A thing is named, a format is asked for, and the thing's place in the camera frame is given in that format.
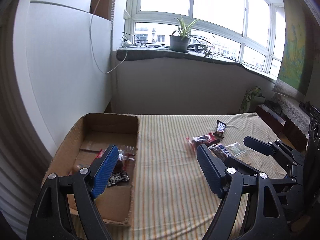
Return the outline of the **clear bag of biscuits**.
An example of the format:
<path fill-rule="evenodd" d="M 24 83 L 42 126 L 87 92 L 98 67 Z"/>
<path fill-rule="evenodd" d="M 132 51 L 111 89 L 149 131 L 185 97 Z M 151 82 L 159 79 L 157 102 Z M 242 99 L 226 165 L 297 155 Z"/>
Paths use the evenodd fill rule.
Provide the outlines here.
<path fill-rule="evenodd" d="M 232 156 L 240 159 L 244 163 L 246 163 L 248 165 L 252 164 L 251 160 L 247 156 L 247 153 L 246 153 L 244 146 L 242 146 L 239 142 L 235 142 L 235 143 L 227 145 L 226 149 L 228 150 L 228 152 Z"/>

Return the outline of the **dark ornament on side table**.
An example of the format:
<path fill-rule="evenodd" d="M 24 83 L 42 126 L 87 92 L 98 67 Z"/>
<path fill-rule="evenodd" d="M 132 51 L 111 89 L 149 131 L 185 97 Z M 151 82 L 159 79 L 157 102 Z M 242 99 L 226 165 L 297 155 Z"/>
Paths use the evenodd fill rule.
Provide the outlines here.
<path fill-rule="evenodd" d="M 307 102 L 302 102 L 302 101 L 300 101 L 300 102 L 299 102 L 299 107 L 300 107 L 300 109 L 301 109 L 303 112 L 305 112 L 306 114 L 309 114 L 310 111 L 311 111 L 311 104 L 310 104 L 309 101 L 307 101 Z"/>

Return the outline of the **potted spider plant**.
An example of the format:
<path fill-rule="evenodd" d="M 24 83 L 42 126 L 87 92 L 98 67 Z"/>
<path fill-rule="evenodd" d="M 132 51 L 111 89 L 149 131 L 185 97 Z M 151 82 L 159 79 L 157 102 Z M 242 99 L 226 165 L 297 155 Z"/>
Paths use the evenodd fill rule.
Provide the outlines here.
<path fill-rule="evenodd" d="M 192 34 L 194 25 L 199 19 L 193 19 L 189 24 L 186 24 L 183 16 L 175 17 L 178 21 L 177 29 L 175 29 L 170 37 L 169 50 L 179 53 L 188 53 L 189 47 L 194 46 L 195 48 L 202 48 L 204 57 L 212 55 L 212 47 L 214 46 L 208 39 L 201 35 Z"/>

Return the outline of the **dark red box on floor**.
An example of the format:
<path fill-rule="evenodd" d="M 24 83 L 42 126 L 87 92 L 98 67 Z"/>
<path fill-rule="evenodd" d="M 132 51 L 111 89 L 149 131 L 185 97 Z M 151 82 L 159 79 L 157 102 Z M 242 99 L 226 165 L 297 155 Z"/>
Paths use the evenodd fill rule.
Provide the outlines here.
<path fill-rule="evenodd" d="M 269 126 L 270 129 L 276 134 L 280 135 L 285 126 L 285 120 L 270 110 L 265 105 L 258 105 L 255 112 L 260 118 Z"/>

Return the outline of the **white lace covered side table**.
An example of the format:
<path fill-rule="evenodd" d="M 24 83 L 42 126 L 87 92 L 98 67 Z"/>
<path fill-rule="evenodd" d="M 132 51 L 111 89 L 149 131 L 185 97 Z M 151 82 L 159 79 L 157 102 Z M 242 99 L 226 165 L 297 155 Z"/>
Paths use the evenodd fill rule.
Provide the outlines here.
<path fill-rule="evenodd" d="M 275 93 L 273 98 L 280 104 L 283 113 L 309 139 L 310 117 L 300 108 L 299 102 L 279 93 Z"/>

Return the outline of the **long dark chocolate bar wrapper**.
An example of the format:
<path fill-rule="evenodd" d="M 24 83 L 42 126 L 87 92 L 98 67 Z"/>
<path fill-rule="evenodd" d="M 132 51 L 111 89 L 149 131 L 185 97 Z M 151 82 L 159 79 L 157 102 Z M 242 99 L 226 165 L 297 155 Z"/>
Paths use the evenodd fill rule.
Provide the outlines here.
<path fill-rule="evenodd" d="M 223 144 L 216 144 L 208 147 L 214 155 L 224 161 L 228 157 L 232 157 L 233 155 L 223 146 Z"/>

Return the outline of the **braised egg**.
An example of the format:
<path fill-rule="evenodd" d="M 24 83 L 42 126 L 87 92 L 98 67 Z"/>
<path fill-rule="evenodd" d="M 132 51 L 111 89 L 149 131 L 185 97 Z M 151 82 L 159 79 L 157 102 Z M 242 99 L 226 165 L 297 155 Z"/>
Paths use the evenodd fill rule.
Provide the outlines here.
<path fill-rule="evenodd" d="M 82 168 L 86 168 L 86 165 L 82 165 L 82 164 L 74 164 L 72 169 L 71 169 L 71 173 L 70 175 L 74 175 L 76 174 L 78 171 L 80 171 Z"/>

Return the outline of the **green shopping bag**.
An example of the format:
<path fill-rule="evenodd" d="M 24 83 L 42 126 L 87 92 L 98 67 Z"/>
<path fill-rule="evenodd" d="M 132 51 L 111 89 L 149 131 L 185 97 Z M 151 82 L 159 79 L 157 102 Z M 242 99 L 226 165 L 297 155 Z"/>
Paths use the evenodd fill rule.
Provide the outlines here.
<path fill-rule="evenodd" d="M 255 108 L 265 102 L 265 97 L 262 95 L 260 87 L 255 86 L 246 90 L 245 96 L 239 108 L 239 113 L 253 112 Z"/>

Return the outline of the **striped table cloth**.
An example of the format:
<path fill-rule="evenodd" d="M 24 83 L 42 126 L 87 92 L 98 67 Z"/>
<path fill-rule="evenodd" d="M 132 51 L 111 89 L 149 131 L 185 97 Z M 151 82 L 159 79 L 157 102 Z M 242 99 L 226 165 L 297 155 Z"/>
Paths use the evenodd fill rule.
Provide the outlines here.
<path fill-rule="evenodd" d="M 248 135 L 275 141 L 277 135 L 255 113 L 236 115 L 139 115 L 132 224 L 108 225 L 113 239 L 201 239 L 220 199 L 203 175 L 189 137 L 227 127 L 223 144 Z"/>

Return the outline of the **green landscape wall scroll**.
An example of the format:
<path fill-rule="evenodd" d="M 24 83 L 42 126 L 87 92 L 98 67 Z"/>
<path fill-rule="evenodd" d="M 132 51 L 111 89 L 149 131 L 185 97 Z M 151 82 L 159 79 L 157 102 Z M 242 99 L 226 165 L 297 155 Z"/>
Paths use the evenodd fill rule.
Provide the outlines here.
<path fill-rule="evenodd" d="M 303 0 L 283 0 L 285 44 L 274 91 L 298 100 L 306 96 L 312 64 L 308 62 L 308 28 Z"/>

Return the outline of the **silver red snack packet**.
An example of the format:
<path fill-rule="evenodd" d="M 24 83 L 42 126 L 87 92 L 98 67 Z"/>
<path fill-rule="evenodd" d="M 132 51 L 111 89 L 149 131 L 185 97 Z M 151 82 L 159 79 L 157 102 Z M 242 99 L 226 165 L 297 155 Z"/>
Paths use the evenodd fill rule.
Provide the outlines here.
<path fill-rule="evenodd" d="M 220 143 L 220 138 L 216 137 L 212 133 L 201 135 L 198 137 L 187 137 L 187 141 L 191 144 L 193 150 L 196 152 L 200 145 L 206 145 L 207 147 Z"/>

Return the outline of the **black printed snack packet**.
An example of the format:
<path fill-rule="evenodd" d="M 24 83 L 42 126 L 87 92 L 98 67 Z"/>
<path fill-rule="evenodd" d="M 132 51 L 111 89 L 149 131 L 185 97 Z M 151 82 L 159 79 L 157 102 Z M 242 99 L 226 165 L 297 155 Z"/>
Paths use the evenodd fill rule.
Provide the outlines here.
<path fill-rule="evenodd" d="M 125 183 L 130 180 L 129 175 L 127 174 L 126 171 L 121 171 L 118 173 L 114 173 L 111 175 L 107 182 L 107 187 L 112 187 L 117 184 Z"/>

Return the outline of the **small dark candy bar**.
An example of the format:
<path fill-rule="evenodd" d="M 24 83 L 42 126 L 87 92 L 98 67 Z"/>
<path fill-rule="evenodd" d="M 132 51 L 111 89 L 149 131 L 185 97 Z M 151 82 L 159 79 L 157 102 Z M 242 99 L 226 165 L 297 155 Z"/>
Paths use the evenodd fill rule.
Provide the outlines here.
<path fill-rule="evenodd" d="M 216 124 L 217 124 L 217 128 L 216 128 L 216 131 L 213 133 L 213 135 L 215 137 L 223 139 L 224 138 L 223 134 L 225 132 L 227 125 L 225 123 L 221 122 L 220 120 L 217 120 Z"/>

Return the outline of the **red dates snack bag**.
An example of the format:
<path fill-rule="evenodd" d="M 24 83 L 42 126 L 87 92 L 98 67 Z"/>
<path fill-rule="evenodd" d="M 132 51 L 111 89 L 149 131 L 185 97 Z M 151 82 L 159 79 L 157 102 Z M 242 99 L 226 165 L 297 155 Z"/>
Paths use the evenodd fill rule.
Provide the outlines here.
<path fill-rule="evenodd" d="M 95 167 L 100 167 L 102 164 L 104 164 L 104 166 L 106 166 L 107 169 L 109 170 L 112 167 L 112 164 L 114 162 L 114 157 L 111 156 L 106 158 L 106 160 L 101 160 L 105 152 L 108 153 L 107 148 L 101 149 L 98 155 L 96 156 L 96 158 L 94 159 L 94 161 L 92 162 L 92 164 L 94 164 Z M 118 159 L 116 164 L 113 167 L 111 174 L 125 171 L 126 166 L 129 164 L 129 162 L 134 160 L 135 160 L 135 155 L 132 155 L 129 151 L 118 150 Z"/>

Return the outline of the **white power strip on sill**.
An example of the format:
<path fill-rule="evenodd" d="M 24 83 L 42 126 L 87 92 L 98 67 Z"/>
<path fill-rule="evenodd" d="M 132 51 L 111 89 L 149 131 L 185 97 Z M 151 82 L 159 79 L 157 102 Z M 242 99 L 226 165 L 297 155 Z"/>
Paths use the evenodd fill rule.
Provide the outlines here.
<path fill-rule="evenodd" d="M 128 40 L 127 38 L 123 38 L 122 40 L 122 45 L 123 48 L 129 48 L 131 46 L 133 46 L 132 42 L 130 40 Z"/>

